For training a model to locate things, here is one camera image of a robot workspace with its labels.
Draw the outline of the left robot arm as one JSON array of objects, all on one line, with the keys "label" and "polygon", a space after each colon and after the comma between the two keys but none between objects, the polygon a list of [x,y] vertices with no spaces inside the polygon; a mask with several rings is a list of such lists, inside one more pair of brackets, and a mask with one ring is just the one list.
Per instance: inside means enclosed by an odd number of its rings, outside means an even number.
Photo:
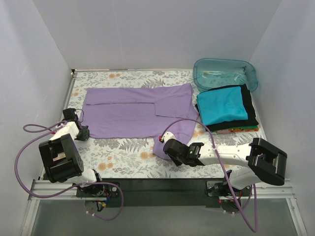
[{"label": "left robot arm", "polygon": [[63,110],[67,122],[48,141],[39,144],[39,152],[48,179],[52,182],[70,181],[79,184],[80,191],[98,197],[105,192],[105,185],[96,170],[84,167],[82,158],[74,143],[87,141],[90,131],[83,126],[76,109]]}]

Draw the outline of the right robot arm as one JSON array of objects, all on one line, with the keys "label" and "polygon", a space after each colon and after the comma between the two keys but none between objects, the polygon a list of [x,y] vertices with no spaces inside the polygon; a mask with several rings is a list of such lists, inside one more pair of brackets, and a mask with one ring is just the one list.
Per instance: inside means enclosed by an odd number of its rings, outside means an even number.
[{"label": "right robot arm", "polygon": [[218,184],[217,191],[234,195],[252,184],[264,182],[283,186],[287,154],[262,138],[254,138],[250,144],[238,146],[218,146],[192,143],[187,146],[171,133],[161,137],[163,151],[177,165],[191,167],[214,164],[240,166],[236,171],[227,171],[228,177]]}]

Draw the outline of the purple t shirt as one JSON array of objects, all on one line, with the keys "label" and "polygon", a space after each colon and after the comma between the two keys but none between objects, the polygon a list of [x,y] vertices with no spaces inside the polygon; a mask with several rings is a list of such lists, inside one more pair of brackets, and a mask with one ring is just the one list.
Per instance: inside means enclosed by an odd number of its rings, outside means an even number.
[{"label": "purple t shirt", "polygon": [[199,114],[192,103],[190,83],[157,88],[88,88],[83,103],[83,126],[94,139],[148,138],[153,153],[163,159],[158,140],[164,130],[187,144]]}]

